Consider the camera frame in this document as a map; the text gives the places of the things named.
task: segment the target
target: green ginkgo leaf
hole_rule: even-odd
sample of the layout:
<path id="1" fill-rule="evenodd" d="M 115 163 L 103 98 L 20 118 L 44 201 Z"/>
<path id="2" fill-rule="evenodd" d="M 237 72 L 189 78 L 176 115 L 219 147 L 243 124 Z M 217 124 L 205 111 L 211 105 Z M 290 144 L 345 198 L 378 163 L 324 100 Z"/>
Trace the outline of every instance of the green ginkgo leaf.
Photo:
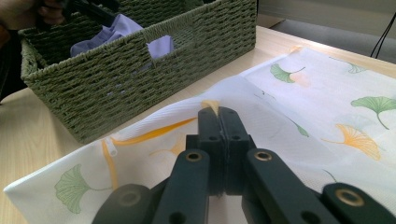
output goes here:
<path id="1" fill-rule="evenodd" d="M 379 120 L 379 122 L 384 126 L 384 128 L 389 129 L 379 118 L 379 114 L 381 112 L 387 111 L 387 110 L 393 110 L 396 109 L 396 100 L 389 99 L 388 97 L 385 96 L 367 96 L 360 98 L 358 100 L 354 100 L 351 102 L 353 106 L 363 106 L 368 109 L 373 110 L 376 113 L 376 117 Z"/>
<path id="2" fill-rule="evenodd" d="M 293 122 L 293 124 L 297 127 L 298 132 L 305 136 L 305 137 L 309 137 L 309 133 L 300 125 L 298 125 L 296 122 L 294 122 L 293 120 L 289 119 L 291 122 Z"/>
<path id="3" fill-rule="evenodd" d="M 332 57 L 330 57 L 330 58 L 331 58 L 331 59 L 334 59 L 334 60 L 336 60 L 336 61 L 339 61 L 339 62 L 349 63 L 349 62 L 344 62 L 344 61 L 342 61 L 342 60 L 335 59 L 335 58 L 332 58 Z M 365 68 L 363 68 L 363 67 L 360 67 L 360 66 L 358 66 L 358 65 L 356 65 L 356 64 L 354 64 L 354 63 L 349 63 L 349 65 L 351 66 L 351 69 L 348 70 L 348 73 L 351 73 L 351 74 L 357 74 L 357 73 L 364 72 L 364 71 L 367 70 L 367 69 L 365 69 Z"/>
<path id="4" fill-rule="evenodd" d="M 270 72 L 272 73 L 272 75 L 274 75 L 275 78 L 277 78 L 277 79 L 279 79 L 281 81 L 284 81 L 284 82 L 287 82 L 287 83 L 294 83 L 294 81 L 290 79 L 290 75 L 293 74 L 293 73 L 298 73 L 298 72 L 300 72 L 303 69 L 305 69 L 305 67 L 300 69 L 300 70 L 298 70 L 298 71 L 295 71 L 295 72 L 286 72 L 285 70 L 280 68 L 278 63 L 274 63 L 271 66 Z"/>
<path id="5" fill-rule="evenodd" d="M 81 212 L 79 201 L 84 193 L 90 189 L 81 175 L 80 167 L 81 164 L 78 164 L 66 171 L 55 185 L 56 197 L 74 214 Z"/>
<path id="6" fill-rule="evenodd" d="M 357 74 L 359 72 L 364 72 L 367 70 L 367 69 L 360 67 L 356 64 L 353 64 L 353 63 L 349 63 L 349 64 L 352 66 L 352 68 L 348 70 L 348 73 Z"/>

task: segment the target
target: black cable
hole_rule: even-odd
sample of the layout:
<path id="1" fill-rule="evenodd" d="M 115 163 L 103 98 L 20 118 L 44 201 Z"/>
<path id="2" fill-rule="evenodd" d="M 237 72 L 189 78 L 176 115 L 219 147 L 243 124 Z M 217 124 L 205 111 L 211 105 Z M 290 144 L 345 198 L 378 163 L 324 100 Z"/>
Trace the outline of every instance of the black cable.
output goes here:
<path id="1" fill-rule="evenodd" d="M 374 47 L 372 53 L 370 54 L 370 57 L 373 57 L 373 54 L 374 54 L 374 52 L 375 52 L 376 47 L 378 46 L 379 42 L 381 42 L 381 44 L 379 45 L 379 48 L 378 48 L 378 52 L 377 52 L 376 55 L 375 55 L 375 57 L 378 58 L 379 51 L 381 51 L 382 44 L 384 43 L 384 40 L 385 40 L 385 38 L 387 37 L 387 35 L 388 35 L 388 33 L 389 33 L 389 30 L 390 30 L 390 28 L 392 27 L 392 25 L 393 25 L 393 23 L 394 23 L 394 21 L 395 21 L 395 18 L 396 18 L 396 12 L 395 12 L 395 14 L 394 14 L 393 17 L 392 17 L 392 20 L 390 20 L 390 23 L 389 23 L 387 29 L 385 29 L 384 33 L 383 33 L 383 34 L 381 35 L 381 37 L 379 38 L 378 42 L 376 42 L 376 45 L 375 45 L 375 47 Z"/>

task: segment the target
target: wooden table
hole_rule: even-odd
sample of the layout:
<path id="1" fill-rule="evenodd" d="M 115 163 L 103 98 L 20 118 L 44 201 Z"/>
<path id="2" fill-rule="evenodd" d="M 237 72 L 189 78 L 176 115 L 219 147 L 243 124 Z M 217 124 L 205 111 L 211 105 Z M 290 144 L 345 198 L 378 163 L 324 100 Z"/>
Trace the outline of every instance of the wooden table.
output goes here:
<path id="1" fill-rule="evenodd" d="M 254 50 L 129 120 L 113 130 L 113 133 L 166 105 L 192 97 L 226 77 L 237 75 L 254 65 L 289 53 L 295 46 L 309 47 L 396 78 L 396 64 L 257 27 L 257 44 Z M 0 105 L 0 169 L 2 171 L 0 187 L 2 189 L 9 183 L 82 146 L 29 89 L 11 94 L 2 101 Z M 26 223 L 4 192 L 0 193 L 0 208 L 0 223 Z"/>

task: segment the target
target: white cloth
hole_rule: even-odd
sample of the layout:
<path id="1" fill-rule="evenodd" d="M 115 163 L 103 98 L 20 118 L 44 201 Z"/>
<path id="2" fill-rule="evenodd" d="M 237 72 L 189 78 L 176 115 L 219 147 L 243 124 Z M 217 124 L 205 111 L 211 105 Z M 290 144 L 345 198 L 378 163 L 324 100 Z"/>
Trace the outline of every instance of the white cloth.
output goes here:
<path id="1" fill-rule="evenodd" d="M 70 49 L 70 54 L 72 57 L 75 57 L 80 53 L 97 48 L 103 44 L 110 43 L 116 39 L 133 34 L 142 29 L 143 27 L 135 21 L 119 14 L 110 27 L 103 26 L 102 31 L 91 40 L 84 40 L 73 45 Z M 148 51 L 153 59 L 160 58 L 170 53 L 173 49 L 173 40 L 170 35 L 165 35 L 148 43 Z"/>
<path id="2" fill-rule="evenodd" d="M 168 177 L 186 134 L 197 133 L 197 112 L 221 105 L 235 110 L 257 147 L 276 152 L 309 188 L 348 183 L 396 214 L 395 99 L 395 79 L 302 49 L 169 105 L 5 192 L 30 223 L 89 223 L 112 188 L 152 188 Z M 247 223 L 240 197 L 211 198 L 209 223 Z"/>

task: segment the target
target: woven basket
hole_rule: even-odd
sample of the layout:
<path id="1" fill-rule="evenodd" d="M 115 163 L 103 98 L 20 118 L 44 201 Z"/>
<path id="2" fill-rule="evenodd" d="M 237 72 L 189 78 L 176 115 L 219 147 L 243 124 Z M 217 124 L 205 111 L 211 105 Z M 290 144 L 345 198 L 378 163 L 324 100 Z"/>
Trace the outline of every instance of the woven basket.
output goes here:
<path id="1" fill-rule="evenodd" d="M 48 32 L 20 32 L 22 79 L 81 143 L 89 143 L 254 48 L 256 0 L 124 0 L 143 30 L 70 58 L 102 26 L 83 15 Z M 146 43 L 174 39 L 152 60 Z"/>

